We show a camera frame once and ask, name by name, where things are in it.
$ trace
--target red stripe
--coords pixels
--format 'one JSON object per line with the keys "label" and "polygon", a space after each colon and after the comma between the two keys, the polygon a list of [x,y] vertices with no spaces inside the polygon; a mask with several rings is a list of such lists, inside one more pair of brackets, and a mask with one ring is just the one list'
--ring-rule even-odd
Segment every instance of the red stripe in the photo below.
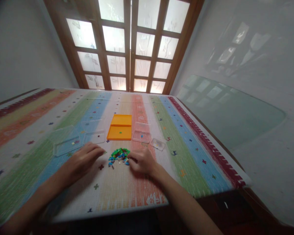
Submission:
{"label": "red stripe", "polygon": [[49,93],[50,91],[53,91],[54,89],[50,89],[50,88],[47,88],[47,89],[44,89],[40,92],[37,92],[31,96],[28,96],[26,98],[24,98],[23,100],[20,100],[14,104],[11,104],[10,106],[7,106],[3,109],[0,109],[0,118],[1,117],[4,117],[5,115],[9,114],[9,113],[12,113],[14,112],[16,109],[18,109],[19,107],[25,105],[25,104],[28,104],[28,103],[31,103],[32,101],[34,101],[35,99],[41,97],[41,96],[44,96],[45,94]]}
{"label": "red stripe", "polygon": [[198,137],[199,141],[206,148],[208,153],[211,155],[213,160],[219,165],[224,174],[231,181],[233,187],[242,188],[246,185],[244,180],[240,175],[237,175],[236,170],[228,163],[224,156],[219,152],[219,150],[214,146],[214,144],[209,140],[209,138],[202,132],[202,130],[196,125],[196,123],[188,116],[184,109],[179,105],[179,103],[173,98],[168,97],[171,103],[176,107],[185,121],[193,129],[195,135]]}

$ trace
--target wooden frame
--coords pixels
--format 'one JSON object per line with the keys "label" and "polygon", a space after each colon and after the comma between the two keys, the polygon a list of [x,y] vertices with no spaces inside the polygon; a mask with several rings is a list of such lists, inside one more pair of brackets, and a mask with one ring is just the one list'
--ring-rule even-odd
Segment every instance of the wooden frame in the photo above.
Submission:
{"label": "wooden frame", "polygon": [[[189,39],[192,35],[197,18],[201,11],[204,0],[180,0],[190,3],[187,16],[182,28],[181,33],[163,30],[169,0],[161,0],[157,20],[156,29],[150,29],[137,26],[138,21],[138,5],[139,0],[132,1],[132,47],[130,51],[130,10],[131,0],[123,0],[124,7],[124,22],[116,22],[101,19],[100,8],[98,0],[68,0],[65,3],[63,0],[44,0],[46,8],[50,14],[56,31],[59,35],[62,46],[65,50],[69,63],[72,67],[76,80],[80,88],[89,89],[85,75],[99,75],[102,76],[105,90],[111,90],[110,76],[125,77],[126,78],[126,91],[134,91],[134,79],[147,80],[146,92],[150,93],[152,81],[166,82],[163,94],[169,94],[175,80],[176,74],[182,62],[185,50],[187,48]],[[66,22],[66,18],[90,22],[94,33],[96,49],[76,47]],[[124,48],[125,52],[107,51],[105,39],[103,35],[102,26],[114,27],[124,29]],[[136,37],[137,32],[155,35],[154,47],[152,56],[136,55]],[[167,36],[179,39],[173,59],[158,58],[161,37]],[[78,51],[85,53],[94,53],[98,55],[101,72],[84,71],[78,56]],[[125,58],[125,74],[109,73],[107,56],[120,56]],[[135,76],[135,60],[149,60],[150,70],[148,77]],[[153,78],[156,62],[170,63],[171,67],[167,79]]]}
{"label": "wooden frame", "polygon": [[[134,79],[136,78],[136,79],[147,80],[146,93],[150,93],[152,81],[165,82],[165,86],[164,86],[162,94],[168,95],[170,93],[170,90],[172,88],[176,74],[177,74],[178,69],[181,65],[185,50],[187,48],[187,44],[188,44],[189,39],[192,35],[197,18],[199,16],[200,10],[201,10],[202,5],[204,3],[204,0],[182,0],[182,1],[188,2],[188,3],[190,3],[190,5],[188,8],[187,16],[185,18],[181,33],[163,30],[165,20],[166,20],[169,0],[161,0],[160,1],[156,29],[137,26],[139,1],[133,1],[133,3],[132,3],[133,4],[132,5],[132,46],[131,46],[131,50],[132,50],[132,52],[131,52],[132,53],[131,54],[131,92],[134,92]],[[137,32],[151,34],[151,35],[155,36],[153,52],[152,52],[151,57],[136,55]],[[163,59],[163,58],[157,57],[162,36],[167,36],[167,37],[179,39],[176,50],[175,50],[175,54],[173,56],[173,59]],[[142,77],[142,76],[135,75],[136,59],[148,60],[151,62],[148,77]],[[159,78],[153,77],[154,72],[155,72],[156,62],[163,62],[163,63],[170,63],[171,64],[167,79],[159,79]]]}

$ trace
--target table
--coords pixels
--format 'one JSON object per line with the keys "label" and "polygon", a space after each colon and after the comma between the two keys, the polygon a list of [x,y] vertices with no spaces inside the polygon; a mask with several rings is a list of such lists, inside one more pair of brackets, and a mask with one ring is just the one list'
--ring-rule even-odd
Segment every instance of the table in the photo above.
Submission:
{"label": "table", "polygon": [[[47,88],[13,102],[0,107],[0,224],[78,150],[55,156],[56,130],[72,127],[79,136],[76,147],[81,147],[91,131],[104,129],[107,135],[114,114],[132,115],[132,126],[150,124],[151,139],[163,139],[165,148],[160,151],[148,143],[105,139],[100,146],[107,153],[89,174],[50,203],[44,219],[68,221],[168,204],[152,179],[133,175],[125,164],[108,167],[108,159],[118,148],[148,148],[194,197],[251,184],[226,150],[173,96]],[[91,130],[85,129],[85,123],[93,120],[100,121],[90,125]],[[70,133],[56,137],[66,140]]]}

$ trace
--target wooden door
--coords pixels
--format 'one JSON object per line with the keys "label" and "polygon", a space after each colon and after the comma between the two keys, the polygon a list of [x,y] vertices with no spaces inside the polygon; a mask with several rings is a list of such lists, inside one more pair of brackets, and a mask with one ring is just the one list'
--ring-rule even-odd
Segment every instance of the wooden door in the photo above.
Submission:
{"label": "wooden door", "polygon": [[133,1],[131,92],[169,94],[202,4]]}
{"label": "wooden door", "polygon": [[131,1],[44,2],[80,88],[129,91]]}
{"label": "wooden door", "polygon": [[80,88],[169,94],[204,0],[44,2]]}

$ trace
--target white wall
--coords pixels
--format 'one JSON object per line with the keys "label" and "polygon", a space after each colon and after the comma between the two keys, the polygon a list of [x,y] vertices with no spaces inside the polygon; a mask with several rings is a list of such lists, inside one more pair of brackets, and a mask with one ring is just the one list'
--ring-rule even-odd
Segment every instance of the white wall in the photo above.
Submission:
{"label": "white wall", "polygon": [[[197,23],[171,94],[195,74],[287,113],[284,123],[233,154],[274,216],[294,226],[294,0],[211,0]],[[241,25],[248,30],[237,32]],[[235,51],[227,60],[229,48]]]}
{"label": "white wall", "polygon": [[33,0],[0,3],[0,102],[39,87],[78,88]]}

